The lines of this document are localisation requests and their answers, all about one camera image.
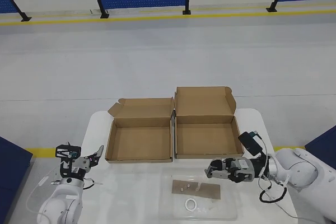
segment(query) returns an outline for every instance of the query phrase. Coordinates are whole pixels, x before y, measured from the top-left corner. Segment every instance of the clear plastic tray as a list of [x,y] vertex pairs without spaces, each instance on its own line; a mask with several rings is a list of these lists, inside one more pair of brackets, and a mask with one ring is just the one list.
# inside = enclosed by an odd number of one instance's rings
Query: clear plastic tray
[[[221,199],[202,198],[193,195],[173,194],[173,180],[219,184]],[[204,168],[166,168],[162,171],[159,198],[159,216],[165,220],[223,220],[237,219],[235,205],[236,189],[229,180],[207,178]],[[197,202],[194,211],[185,208],[185,201],[193,198]]]

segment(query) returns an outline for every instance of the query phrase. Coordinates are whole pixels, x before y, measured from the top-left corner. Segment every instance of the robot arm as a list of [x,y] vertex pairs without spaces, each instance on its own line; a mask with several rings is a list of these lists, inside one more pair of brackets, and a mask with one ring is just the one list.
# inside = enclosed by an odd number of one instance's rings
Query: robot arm
[[39,224],[75,224],[82,211],[82,193],[85,174],[97,166],[104,146],[90,156],[80,157],[81,148],[62,144],[56,148],[56,157],[61,158],[61,181],[52,182],[57,185],[54,193],[40,208],[37,223]]
[[[216,158],[205,170],[207,177],[229,179],[236,183],[262,178],[285,187],[284,192],[287,191],[286,184],[289,184],[300,197],[336,223],[336,170],[300,148],[283,148],[276,156],[265,155],[253,139],[256,135],[256,132],[245,132],[239,136],[239,140],[253,156],[260,154],[259,157]],[[277,202],[284,196],[266,201],[262,200],[264,192],[260,194],[260,200],[264,203]]]

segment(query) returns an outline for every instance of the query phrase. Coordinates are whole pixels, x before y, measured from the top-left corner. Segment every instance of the black post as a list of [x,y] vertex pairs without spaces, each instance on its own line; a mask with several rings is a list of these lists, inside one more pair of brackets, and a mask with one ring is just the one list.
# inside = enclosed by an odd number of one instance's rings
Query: black post
[[21,12],[21,10],[18,8],[17,4],[14,2],[14,0],[10,0],[11,1],[11,4],[15,7],[15,9],[17,10],[17,12],[20,14],[20,16],[22,17],[22,20],[21,22],[28,22],[31,17],[28,17],[26,15],[26,13],[24,12]]
[[190,10],[189,10],[189,0],[185,0],[185,10],[183,10],[184,15],[190,15]]
[[101,0],[97,0],[97,2],[99,3],[100,6],[100,11],[101,11],[101,18],[108,18],[110,15],[108,13],[106,13],[106,10],[103,7],[102,1]]
[[277,12],[276,10],[276,4],[279,0],[274,0],[274,2],[271,3],[270,8],[267,8],[268,12]]

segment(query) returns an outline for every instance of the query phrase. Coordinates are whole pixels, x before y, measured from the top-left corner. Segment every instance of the cardboard piece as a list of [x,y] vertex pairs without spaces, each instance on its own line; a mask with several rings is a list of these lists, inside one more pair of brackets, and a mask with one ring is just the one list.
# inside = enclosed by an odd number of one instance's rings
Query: cardboard piece
[[175,157],[237,157],[244,151],[229,87],[177,87]]
[[119,99],[107,143],[108,162],[171,162],[173,98]]
[[173,180],[172,194],[186,194],[220,200],[220,185],[201,183],[198,188],[198,182]]

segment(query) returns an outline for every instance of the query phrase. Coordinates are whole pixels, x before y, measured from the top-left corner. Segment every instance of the white table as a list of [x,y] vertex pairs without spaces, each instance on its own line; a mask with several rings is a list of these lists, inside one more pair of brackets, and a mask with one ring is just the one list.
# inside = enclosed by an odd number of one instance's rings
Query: white table
[[[263,118],[257,110],[237,109],[235,116],[241,133],[257,130],[267,145],[268,153],[274,153]],[[113,119],[107,111],[99,111],[92,115],[82,144],[82,156],[94,153],[101,145],[104,145],[106,149],[112,121]],[[164,221],[158,218],[162,168],[201,167],[203,169],[210,163],[210,160],[173,160],[171,163],[162,164],[109,164],[105,161],[104,154],[99,165],[92,168],[91,172],[86,175],[87,178],[93,178],[103,185],[95,185],[84,191],[83,210],[79,223],[163,223]],[[245,152],[244,156],[252,158],[248,152]],[[265,181],[261,181],[261,183],[264,188],[268,185]],[[257,180],[252,183],[239,183],[236,187],[237,220],[233,223],[297,223],[296,219],[287,216],[275,204],[264,204],[259,201],[260,189]],[[273,189],[276,190],[269,192],[270,195],[277,197],[282,192],[279,187],[273,187]],[[288,213],[296,216],[289,193],[279,204]]]

